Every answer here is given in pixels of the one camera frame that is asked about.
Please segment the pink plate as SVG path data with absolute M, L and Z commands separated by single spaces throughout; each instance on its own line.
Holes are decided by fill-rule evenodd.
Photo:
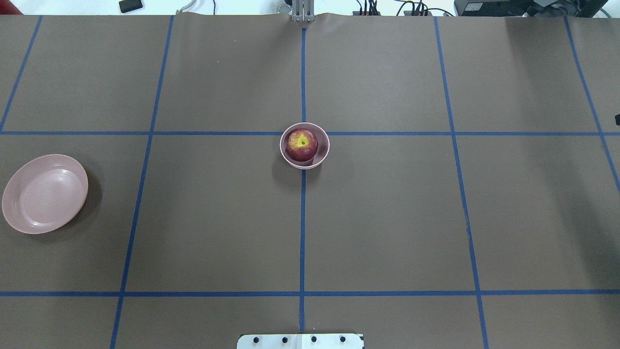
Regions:
M 71 221 L 89 191 L 87 172 L 76 159 L 49 154 L 37 157 L 9 179 L 1 201 L 7 223 L 18 232 L 39 235 Z

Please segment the small black device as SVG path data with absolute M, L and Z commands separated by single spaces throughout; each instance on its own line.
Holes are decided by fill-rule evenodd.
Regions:
M 135 10 L 142 9 L 143 4 L 141 0 L 120 0 L 118 2 L 118 7 L 121 14 L 126 14 Z

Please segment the red apple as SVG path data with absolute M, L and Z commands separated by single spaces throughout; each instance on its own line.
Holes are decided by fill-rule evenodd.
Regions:
M 286 137 L 285 153 L 294 161 L 310 161 L 317 151 L 318 140 L 310 129 L 298 128 Z

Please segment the aluminium frame post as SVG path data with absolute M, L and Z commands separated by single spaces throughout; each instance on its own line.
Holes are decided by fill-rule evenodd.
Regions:
M 314 0 L 286 0 L 286 3 L 288 2 L 292 8 L 290 16 L 293 22 L 311 23 L 315 21 Z

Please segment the pink bowl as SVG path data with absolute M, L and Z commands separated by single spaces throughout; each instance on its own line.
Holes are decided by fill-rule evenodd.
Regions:
M 318 142 L 318 150 L 317 150 L 316 155 L 310 161 L 297 162 L 297 161 L 290 159 L 290 157 L 288 157 L 288 155 L 285 153 L 286 137 L 289 135 L 290 132 L 298 128 L 310 129 L 316 135 L 317 142 Z M 328 137 L 327 132 L 320 126 L 310 123 L 310 122 L 299 122 L 297 124 L 294 124 L 286 128 L 285 131 L 282 133 L 280 137 L 280 141 L 279 141 L 279 150 L 281 152 L 282 157 L 285 159 L 285 161 L 289 165 L 297 169 L 308 170 L 308 169 L 316 168 L 317 166 L 321 165 L 323 161 L 327 158 L 327 155 L 329 154 L 329 151 L 330 151 L 330 139 Z

